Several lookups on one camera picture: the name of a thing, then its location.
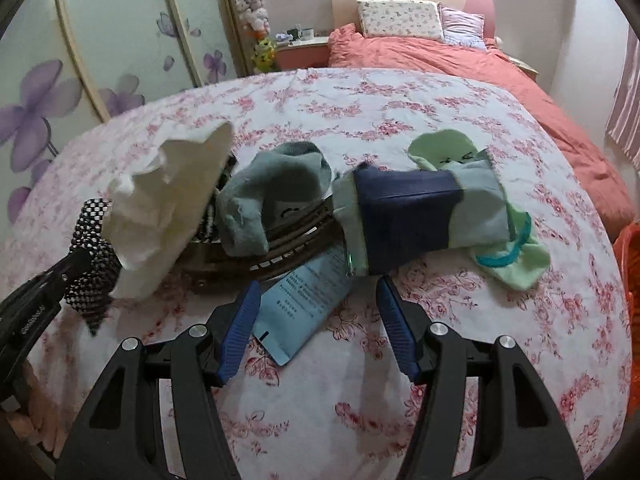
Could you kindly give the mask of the coral red duvet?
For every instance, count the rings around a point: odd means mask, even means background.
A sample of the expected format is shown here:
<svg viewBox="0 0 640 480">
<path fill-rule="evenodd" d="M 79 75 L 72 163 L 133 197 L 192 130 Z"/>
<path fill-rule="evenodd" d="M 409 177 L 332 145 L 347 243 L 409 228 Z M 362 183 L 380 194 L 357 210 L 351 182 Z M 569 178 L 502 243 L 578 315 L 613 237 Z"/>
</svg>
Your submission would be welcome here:
<svg viewBox="0 0 640 480">
<path fill-rule="evenodd" d="M 634 221 L 626 184 L 582 127 L 491 41 L 485 51 L 416 37 L 366 37 L 355 24 L 329 36 L 329 66 L 422 70 L 486 82 L 509 91 L 536 119 L 574 169 L 608 237 L 616 240 Z"/>
</svg>

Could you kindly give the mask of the navy grey sock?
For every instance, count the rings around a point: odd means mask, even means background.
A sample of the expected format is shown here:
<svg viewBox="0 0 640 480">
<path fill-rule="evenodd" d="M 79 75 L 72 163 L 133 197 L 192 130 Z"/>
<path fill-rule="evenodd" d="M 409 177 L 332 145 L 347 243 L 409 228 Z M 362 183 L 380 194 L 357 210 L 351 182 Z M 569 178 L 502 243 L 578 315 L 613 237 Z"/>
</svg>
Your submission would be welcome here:
<svg viewBox="0 0 640 480">
<path fill-rule="evenodd" d="M 334 218 L 356 276 L 381 275 L 448 246 L 462 191 L 446 171 L 382 170 L 361 164 L 332 183 Z"/>
</svg>

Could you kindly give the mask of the pink striped curtain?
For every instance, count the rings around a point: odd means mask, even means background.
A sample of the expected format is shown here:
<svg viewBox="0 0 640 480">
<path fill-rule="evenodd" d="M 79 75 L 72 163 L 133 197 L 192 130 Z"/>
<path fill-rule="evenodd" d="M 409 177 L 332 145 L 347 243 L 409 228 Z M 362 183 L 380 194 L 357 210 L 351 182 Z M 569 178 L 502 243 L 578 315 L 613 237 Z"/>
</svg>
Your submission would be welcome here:
<svg viewBox="0 0 640 480">
<path fill-rule="evenodd" d="M 630 28 L 622 76 L 615 92 L 614 105 L 605 133 L 627 156 L 636 171 L 639 171 L 640 165 L 639 70 L 639 39 L 636 32 Z"/>
</svg>

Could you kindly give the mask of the floral pink white bedsheet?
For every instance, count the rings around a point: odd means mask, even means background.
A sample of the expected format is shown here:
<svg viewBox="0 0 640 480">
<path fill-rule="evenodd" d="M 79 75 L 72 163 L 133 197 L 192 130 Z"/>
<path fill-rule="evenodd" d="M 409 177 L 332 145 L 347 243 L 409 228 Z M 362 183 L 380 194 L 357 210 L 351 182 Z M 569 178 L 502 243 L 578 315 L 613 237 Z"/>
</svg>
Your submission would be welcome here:
<svg viewBox="0 0 640 480">
<path fill-rule="evenodd" d="M 288 141 L 318 146 L 331 168 L 409 170 L 418 136 L 453 128 L 488 148 L 509 200 L 534 219 L 551 264 L 512 292 L 466 252 L 433 252 L 395 275 L 401 295 L 465 337 L 512 336 L 544 380 L 594 471 L 622 433 L 631 369 L 624 288 L 596 207 L 550 136 L 506 90 L 408 70 L 298 70 L 190 90 L 78 136 L 46 171 L 1 249 L 12 292 L 62 258 L 83 203 L 143 168 L 168 136 L 231 122 L 240 166 Z M 373 290 L 359 284 L 288 365 L 251 344 L 216 393 L 247 479 L 391 479 L 423 391 L 398 370 Z"/>
</svg>

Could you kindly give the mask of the right bedside table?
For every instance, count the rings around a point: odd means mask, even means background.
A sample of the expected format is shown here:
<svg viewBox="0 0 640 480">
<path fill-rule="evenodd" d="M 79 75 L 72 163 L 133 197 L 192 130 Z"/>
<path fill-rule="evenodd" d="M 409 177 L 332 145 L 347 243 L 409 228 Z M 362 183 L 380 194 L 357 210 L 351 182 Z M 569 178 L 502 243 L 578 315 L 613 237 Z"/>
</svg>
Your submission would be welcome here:
<svg viewBox="0 0 640 480">
<path fill-rule="evenodd" d="M 519 58 L 514 58 L 514 56 L 510 56 L 509 60 L 531 80 L 537 80 L 538 72 L 532 66 L 520 60 Z"/>
</svg>

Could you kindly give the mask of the black white checkered cloth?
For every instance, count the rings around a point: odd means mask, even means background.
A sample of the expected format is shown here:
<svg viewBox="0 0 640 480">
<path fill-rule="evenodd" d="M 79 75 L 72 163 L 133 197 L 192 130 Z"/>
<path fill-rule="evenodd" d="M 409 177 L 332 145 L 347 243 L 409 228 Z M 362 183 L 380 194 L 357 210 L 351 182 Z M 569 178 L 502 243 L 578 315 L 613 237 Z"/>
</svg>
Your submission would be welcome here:
<svg viewBox="0 0 640 480">
<path fill-rule="evenodd" d="M 102 236 L 102 224 L 110 203 L 103 198 L 90 198 L 82 205 L 76 221 L 70 249 L 85 249 L 91 261 L 87 270 L 67 289 L 64 299 L 88 326 L 92 336 L 111 307 L 111 292 L 119 277 L 120 264 L 112 245 Z"/>
</svg>

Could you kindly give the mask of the floral sliding wardrobe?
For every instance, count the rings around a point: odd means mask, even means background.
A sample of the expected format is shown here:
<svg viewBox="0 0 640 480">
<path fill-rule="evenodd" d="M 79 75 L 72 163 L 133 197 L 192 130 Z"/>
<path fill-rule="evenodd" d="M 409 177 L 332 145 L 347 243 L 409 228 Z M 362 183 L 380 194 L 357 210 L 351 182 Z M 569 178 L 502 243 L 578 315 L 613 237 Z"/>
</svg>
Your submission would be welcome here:
<svg viewBox="0 0 640 480">
<path fill-rule="evenodd" d="M 81 133 L 241 76 L 227 0 L 1 0 L 1 222 Z"/>
</svg>

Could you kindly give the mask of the light green sock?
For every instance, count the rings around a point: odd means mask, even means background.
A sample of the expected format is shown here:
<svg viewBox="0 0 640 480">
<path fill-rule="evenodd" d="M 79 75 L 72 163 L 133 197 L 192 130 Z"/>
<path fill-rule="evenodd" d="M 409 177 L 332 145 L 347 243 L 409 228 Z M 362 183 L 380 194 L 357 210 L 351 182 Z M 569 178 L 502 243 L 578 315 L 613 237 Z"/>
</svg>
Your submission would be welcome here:
<svg viewBox="0 0 640 480">
<path fill-rule="evenodd" d="M 422 170 L 449 172 L 461 188 L 448 246 L 465 249 L 480 268 L 518 292 L 536 285 L 549 269 L 550 254 L 536 239 L 530 214 L 508 199 L 488 151 L 445 129 L 416 138 L 408 156 Z"/>
</svg>

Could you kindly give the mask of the white tissue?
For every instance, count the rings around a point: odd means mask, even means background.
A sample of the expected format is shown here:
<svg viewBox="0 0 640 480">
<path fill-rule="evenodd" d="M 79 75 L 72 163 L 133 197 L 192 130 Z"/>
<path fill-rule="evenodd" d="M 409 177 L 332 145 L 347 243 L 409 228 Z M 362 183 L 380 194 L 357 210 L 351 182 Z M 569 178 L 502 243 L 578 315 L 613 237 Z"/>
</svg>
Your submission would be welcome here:
<svg viewBox="0 0 640 480">
<path fill-rule="evenodd" d="M 198 230 L 232 140 L 230 122 L 181 128 L 145 167 L 112 180 L 102 224 L 122 266 L 112 297 L 141 300 L 160 286 Z"/>
</svg>

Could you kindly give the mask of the blue white foil wrapper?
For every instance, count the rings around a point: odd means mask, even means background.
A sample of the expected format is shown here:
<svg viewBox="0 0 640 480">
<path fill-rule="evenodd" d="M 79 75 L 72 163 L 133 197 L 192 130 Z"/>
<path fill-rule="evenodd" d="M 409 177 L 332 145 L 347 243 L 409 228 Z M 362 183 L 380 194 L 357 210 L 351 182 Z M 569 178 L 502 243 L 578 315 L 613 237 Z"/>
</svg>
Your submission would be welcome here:
<svg viewBox="0 0 640 480">
<path fill-rule="evenodd" d="M 262 294 L 253 335 L 273 362 L 288 364 L 351 289 L 345 248 L 335 244 Z"/>
</svg>

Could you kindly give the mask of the orange plastic basket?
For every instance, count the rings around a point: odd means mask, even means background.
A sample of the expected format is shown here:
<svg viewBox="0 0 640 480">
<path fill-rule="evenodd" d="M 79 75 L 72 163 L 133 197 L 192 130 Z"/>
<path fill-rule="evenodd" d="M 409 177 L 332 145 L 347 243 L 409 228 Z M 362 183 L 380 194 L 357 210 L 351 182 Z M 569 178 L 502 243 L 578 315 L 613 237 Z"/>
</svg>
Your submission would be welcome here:
<svg viewBox="0 0 640 480">
<path fill-rule="evenodd" d="M 613 246 L 625 289 L 632 342 L 629 414 L 639 409 L 639 243 L 639 223 L 633 223 L 620 232 Z"/>
</svg>

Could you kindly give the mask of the plush toy hanging stack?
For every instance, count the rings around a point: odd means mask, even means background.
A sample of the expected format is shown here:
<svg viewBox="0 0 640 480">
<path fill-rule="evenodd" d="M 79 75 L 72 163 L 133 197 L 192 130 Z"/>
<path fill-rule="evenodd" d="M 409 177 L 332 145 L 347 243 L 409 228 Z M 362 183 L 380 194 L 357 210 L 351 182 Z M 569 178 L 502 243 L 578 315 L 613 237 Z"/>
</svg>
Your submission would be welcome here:
<svg viewBox="0 0 640 480">
<path fill-rule="evenodd" d="M 276 45 L 270 36 L 270 19 L 265 0 L 234 0 L 245 56 L 253 74 L 268 74 L 278 69 Z"/>
</svg>

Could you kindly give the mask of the pink bedside table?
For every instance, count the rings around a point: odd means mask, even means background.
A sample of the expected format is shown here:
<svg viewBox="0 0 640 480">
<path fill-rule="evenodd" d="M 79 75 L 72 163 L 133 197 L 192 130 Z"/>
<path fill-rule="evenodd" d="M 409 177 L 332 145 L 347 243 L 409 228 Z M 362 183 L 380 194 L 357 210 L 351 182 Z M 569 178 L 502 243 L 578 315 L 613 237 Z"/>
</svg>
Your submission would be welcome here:
<svg viewBox="0 0 640 480">
<path fill-rule="evenodd" d="M 276 61 L 280 70 L 306 70 L 329 66 L 329 37 L 314 37 L 298 40 L 284 47 L 278 47 Z"/>
</svg>

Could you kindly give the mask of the floral white pillow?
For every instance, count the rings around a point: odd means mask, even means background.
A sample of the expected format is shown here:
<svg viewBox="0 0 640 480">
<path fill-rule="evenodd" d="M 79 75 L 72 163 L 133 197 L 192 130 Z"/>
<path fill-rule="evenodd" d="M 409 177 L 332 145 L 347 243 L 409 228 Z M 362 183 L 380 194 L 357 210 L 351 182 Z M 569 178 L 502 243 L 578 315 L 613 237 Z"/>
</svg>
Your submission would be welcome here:
<svg viewBox="0 0 640 480">
<path fill-rule="evenodd" d="M 439 4 L 431 0 L 358 0 L 366 37 L 413 37 L 442 41 Z"/>
</svg>

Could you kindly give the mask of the striped pink pillow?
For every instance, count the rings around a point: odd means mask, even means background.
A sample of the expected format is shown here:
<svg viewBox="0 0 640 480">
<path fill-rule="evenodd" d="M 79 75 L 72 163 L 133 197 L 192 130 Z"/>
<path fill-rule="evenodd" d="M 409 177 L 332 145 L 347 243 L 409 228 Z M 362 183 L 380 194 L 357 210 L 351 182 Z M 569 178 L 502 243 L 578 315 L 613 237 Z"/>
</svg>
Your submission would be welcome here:
<svg viewBox="0 0 640 480">
<path fill-rule="evenodd" d="M 442 4 L 439 6 L 439 13 L 446 44 L 487 51 L 483 14 L 468 13 Z"/>
</svg>

